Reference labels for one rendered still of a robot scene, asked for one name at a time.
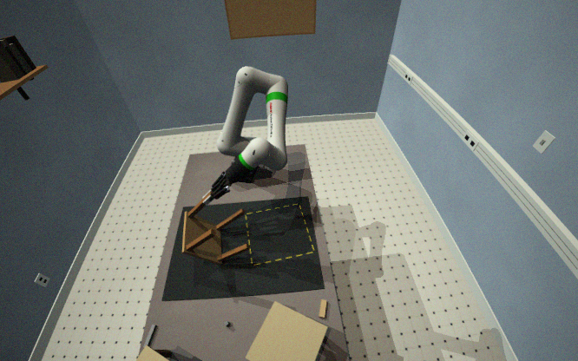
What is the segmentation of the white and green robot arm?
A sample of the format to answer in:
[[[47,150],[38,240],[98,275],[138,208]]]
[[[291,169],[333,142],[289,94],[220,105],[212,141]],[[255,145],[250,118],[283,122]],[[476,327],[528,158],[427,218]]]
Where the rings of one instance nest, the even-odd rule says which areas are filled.
[[[247,110],[256,93],[266,95],[267,140],[240,137]],[[250,66],[238,71],[231,106],[217,141],[217,148],[224,155],[237,157],[245,149],[231,163],[237,175],[251,175],[259,164],[274,171],[286,166],[287,101],[288,84],[282,76],[268,74]]]

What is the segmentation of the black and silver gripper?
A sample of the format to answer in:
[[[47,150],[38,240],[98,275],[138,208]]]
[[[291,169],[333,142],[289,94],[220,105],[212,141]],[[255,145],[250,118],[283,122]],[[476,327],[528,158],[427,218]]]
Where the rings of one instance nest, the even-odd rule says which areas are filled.
[[[222,172],[222,174],[220,175],[220,177],[216,180],[216,182],[212,185],[211,190],[208,192],[213,192],[212,194],[210,194],[204,201],[203,203],[208,205],[213,198],[215,198],[216,200],[219,199],[222,195],[229,193],[229,187],[233,184],[238,182],[242,177],[240,177],[239,175],[237,175],[234,171],[232,166],[230,166],[226,172]],[[215,185],[215,186],[214,186]],[[216,190],[215,190],[216,189]],[[207,194],[208,194],[207,193]],[[206,194],[206,195],[207,195]],[[203,198],[206,196],[204,195]]]

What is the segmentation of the dark grey mat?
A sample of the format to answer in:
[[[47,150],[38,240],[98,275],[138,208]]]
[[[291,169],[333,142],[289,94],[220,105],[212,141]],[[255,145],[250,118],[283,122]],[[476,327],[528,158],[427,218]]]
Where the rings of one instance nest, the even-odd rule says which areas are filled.
[[[325,289],[308,196],[205,205],[196,215],[216,225],[245,210],[220,230],[221,254],[249,242],[251,254],[237,254],[221,265],[182,253],[185,212],[194,207],[182,209],[162,301]]]

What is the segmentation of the small wooden stool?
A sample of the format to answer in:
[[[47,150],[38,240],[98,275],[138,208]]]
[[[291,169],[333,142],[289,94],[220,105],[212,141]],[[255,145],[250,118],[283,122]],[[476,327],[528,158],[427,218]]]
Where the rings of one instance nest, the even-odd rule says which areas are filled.
[[[212,193],[208,193],[190,212],[185,212],[182,253],[221,265],[223,260],[249,250],[250,246],[245,244],[221,254],[220,230],[244,215],[245,210],[241,208],[219,225],[202,219],[196,214],[206,205],[203,201]]]

